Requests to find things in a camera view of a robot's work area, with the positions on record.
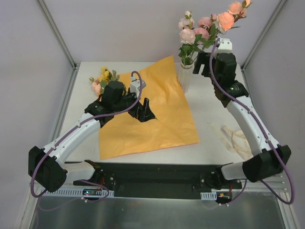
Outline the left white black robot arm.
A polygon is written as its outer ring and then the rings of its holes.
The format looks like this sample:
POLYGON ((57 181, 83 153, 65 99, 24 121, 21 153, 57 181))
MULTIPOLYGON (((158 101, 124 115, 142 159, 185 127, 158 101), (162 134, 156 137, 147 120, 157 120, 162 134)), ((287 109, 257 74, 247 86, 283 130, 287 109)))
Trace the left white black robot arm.
POLYGON ((29 175, 48 192, 78 180, 85 180, 91 186, 99 184, 102 169, 98 164, 91 160, 67 164, 66 160, 84 140, 116 115, 127 112, 142 123, 154 119, 149 99, 140 103, 145 86, 139 79, 133 80, 128 89, 122 82, 111 81, 98 99, 85 108, 73 127, 43 148, 35 146, 29 151, 29 175))

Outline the light pink rose stem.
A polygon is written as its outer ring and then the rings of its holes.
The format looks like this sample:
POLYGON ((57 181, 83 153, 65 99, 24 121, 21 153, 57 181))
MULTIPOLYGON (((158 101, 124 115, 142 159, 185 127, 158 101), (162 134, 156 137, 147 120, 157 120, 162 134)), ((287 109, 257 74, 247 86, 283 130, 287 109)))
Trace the light pink rose stem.
POLYGON ((193 56, 196 51, 194 20, 190 11, 185 11, 184 17, 178 23, 178 27, 180 29, 179 37, 181 43, 178 56, 184 66, 189 66, 193 63, 193 56))

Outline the cream ribbon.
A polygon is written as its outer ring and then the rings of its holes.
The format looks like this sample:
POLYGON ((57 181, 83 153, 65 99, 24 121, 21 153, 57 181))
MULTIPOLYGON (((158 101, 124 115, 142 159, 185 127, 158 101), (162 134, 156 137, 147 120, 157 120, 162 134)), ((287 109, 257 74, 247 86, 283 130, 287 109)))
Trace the cream ribbon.
POLYGON ((226 125, 217 127, 214 123, 208 123, 208 125, 228 151, 238 154, 243 160, 248 160, 253 156, 241 129, 232 130, 226 125))

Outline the pink yellow flower bouquet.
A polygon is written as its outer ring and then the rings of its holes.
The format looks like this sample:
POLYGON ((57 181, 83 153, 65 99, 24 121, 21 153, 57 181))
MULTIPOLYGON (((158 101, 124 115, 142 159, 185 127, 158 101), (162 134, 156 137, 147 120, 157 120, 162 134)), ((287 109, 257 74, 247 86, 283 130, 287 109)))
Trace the pink yellow flower bouquet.
POLYGON ((91 82, 92 90, 95 92, 97 96, 104 92, 105 87, 111 81, 118 81, 120 79, 120 75, 117 74, 115 70, 110 71, 108 67, 103 66, 101 68, 101 75, 100 77, 93 78, 90 77, 89 81, 91 82))

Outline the peach rose stem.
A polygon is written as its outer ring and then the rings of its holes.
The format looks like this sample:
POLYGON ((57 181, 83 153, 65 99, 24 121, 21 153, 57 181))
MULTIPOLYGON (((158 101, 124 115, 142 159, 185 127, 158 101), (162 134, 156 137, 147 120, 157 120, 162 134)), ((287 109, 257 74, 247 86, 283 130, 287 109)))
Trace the peach rose stem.
POLYGON ((212 22, 209 28, 209 41, 214 42, 219 34, 226 34, 229 30, 238 28, 235 23, 247 17, 247 10, 252 5, 252 0, 236 0, 231 3, 227 11, 210 16, 212 22))

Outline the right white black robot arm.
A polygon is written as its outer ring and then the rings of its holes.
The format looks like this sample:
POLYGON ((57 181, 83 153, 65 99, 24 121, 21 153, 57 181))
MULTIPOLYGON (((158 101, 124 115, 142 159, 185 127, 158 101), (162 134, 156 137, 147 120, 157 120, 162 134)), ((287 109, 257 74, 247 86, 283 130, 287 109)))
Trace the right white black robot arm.
POLYGON ((229 163, 216 168, 206 179, 215 189, 226 188, 232 180, 247 179, 251 182, 280 174, 291 155, 289 146, 282 146, 272 137, 255 111, 245 86, 236 80, 236 59, 232 53, 200 52, 193 73, 200 68, 204 77, 209 77, 214 93, 235 118, 250 146, 252 157, 241 163, 229 163))

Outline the orange wrapping paper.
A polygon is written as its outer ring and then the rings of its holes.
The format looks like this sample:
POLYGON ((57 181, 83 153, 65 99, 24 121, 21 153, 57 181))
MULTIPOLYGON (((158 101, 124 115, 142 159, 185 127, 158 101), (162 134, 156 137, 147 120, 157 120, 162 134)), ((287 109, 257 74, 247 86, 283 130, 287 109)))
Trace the orange wrapping paper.
POLYGON ((174 58, 139 71, 146 86, 138 112, 115 116, 99 130, 100 159, 199 143, 194 119, 177 80, 174 58))

